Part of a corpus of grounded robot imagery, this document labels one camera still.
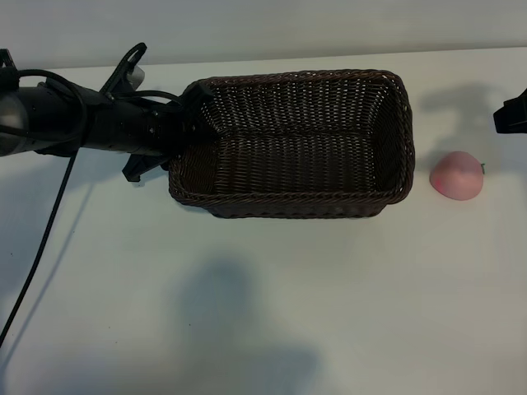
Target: wicker basket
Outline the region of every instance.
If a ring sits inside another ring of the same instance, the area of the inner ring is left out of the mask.
[[[375,216],[410,192],[412,111],[393,73],[198,82],[214,99],[187,125],[191,143],[170,163],[178,202],[224,218],[341,218]]]

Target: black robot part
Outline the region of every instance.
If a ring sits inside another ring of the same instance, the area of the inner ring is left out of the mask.
[[[185,125],[193,107],[212,98],[197,84],[182,96],[136,91],[144,78],[137,66],[145,44],[131,49],[97,92],[48,78],[35,87],[20,88],[9,52],[2,50],[0,68],[0,156],[24,151],[70,157],[80,147],[132,154],[124,168],[129,181],[180,155],[188,144]],[[168,99],[166,104],[147,97]],[[80,130],[81,107],[86,120]]]

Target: black cable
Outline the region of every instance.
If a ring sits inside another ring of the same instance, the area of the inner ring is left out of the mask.
[[[66,185],[68,184],[69,176],[72,173],[73,164],[75,163],[76,158],[77,152],[72,155],[68,162],[68,167],[66,168],[66,173],[64,173],[63,182],[60,184],[60,189],[58,190],[57,197],[55,198],[55,204],[53,205],[53,209],[51,210],[51,214],[49,215],[48,224],[46,225],[46,229],[42,236],[42,240],[40,241],[39,250],[36,253],[35,261],[33,261],[33,266],[31,266],[30,274],[27,276],[26,282],[24,283],[24,286],[22,287],[22,290],[20,291],[20,294],[16,299],[15,305],[13,306],[13,309],[9,314],[9,318],[7,319],[7,322],[3,327],[2,334],[0,334],[0,347],[2,347],[3,341],[6,339],[7,333],[9,332],[9,328],[11,327],[11,324],[15,319],[16,313],[18,312],[18,309],[20,308],[22,301],[24,300],[24,296],[26,296],[27,289],[30,287],[31,281],[33,280],[33,276],[35,275],[36,269],[39,266],[40,259],[42,258],[42,254],[44,253],[46,243],[48,242],[49,233],[51,232],[51,227],[53,226],[53,223],[55,221],[55,216],[57,215],[58,207],[60,206],[60,201],[63,198],[64,190],[66,189]]]
[[[46,77],[64,85],[69,91],[71,91],[72,94],[77,98],[77,101],[81,106],[81,117],[79,118],[79,122],[73,135],[76,137],[80,137],[81,139],[83,138],[88,120],[88,110],[86,107],[86,103],[84,102],[84,99],[81,96],[81,93],[75,87],[75,85],[73,85],[66,78],[61,77],[58,74],[55,74],[54,72],[47,72],[45,70],[22,70],[19,72],[19,76]],[[57,215],[58,207],[60,206],[60,202],[63,198],[64,191],[66,190],[66,185],[68,184],[69,176],[72,173],[72,168],[75,164],[77,153],[78,151],[75,151],[68,162],[68,167],[66,168],[66,172],[64,173],[63,181],[60,184],[57,197],[55,198],[55,204],[53,205],[53,209],[51,210],[51,214],[49,215],[48,224],[46,225],[46,229],[44,231],[44,234],[42,235],[42,240],[40,241],[40,246],[35,256],[35,261],[33,261],[33,266],[31,266],[30,274],[27,276],[26,282],[24,283],[24,286],[22,287],[22,290],[18,295],[18,298],[16,299],[15,305],[13,306],[13,309],[9,314],[9,318],[7,319],[7,322],[3,327],[2,334],[0,334],[0,347],[2,347],[2,344],[6,339],[7,333],[9,332],[9,328],[11,327],[11,324],[15,319],[16,313],[18,312],[18,309],[20,308],[22,301],[24,300],[24,296],[26,296],[27,289],[30,287],[31,281],[33,280],[33,276],[35,275],[36,269],[39,266],[40,259],[42,258],[42,254],[44,253],[46,243],[48,242],[49,233],[51,232],[51,228]]]

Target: white wall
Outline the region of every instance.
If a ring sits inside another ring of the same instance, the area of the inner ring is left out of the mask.
[[[3,0],[19,67],[471,49],[525,44],[525,0]]]

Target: pink peach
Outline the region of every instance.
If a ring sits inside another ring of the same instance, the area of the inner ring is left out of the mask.
[[[483,168],[469,153],[451,152],[431,172],[430,184],[448,198],[469,200],[483,188]]]

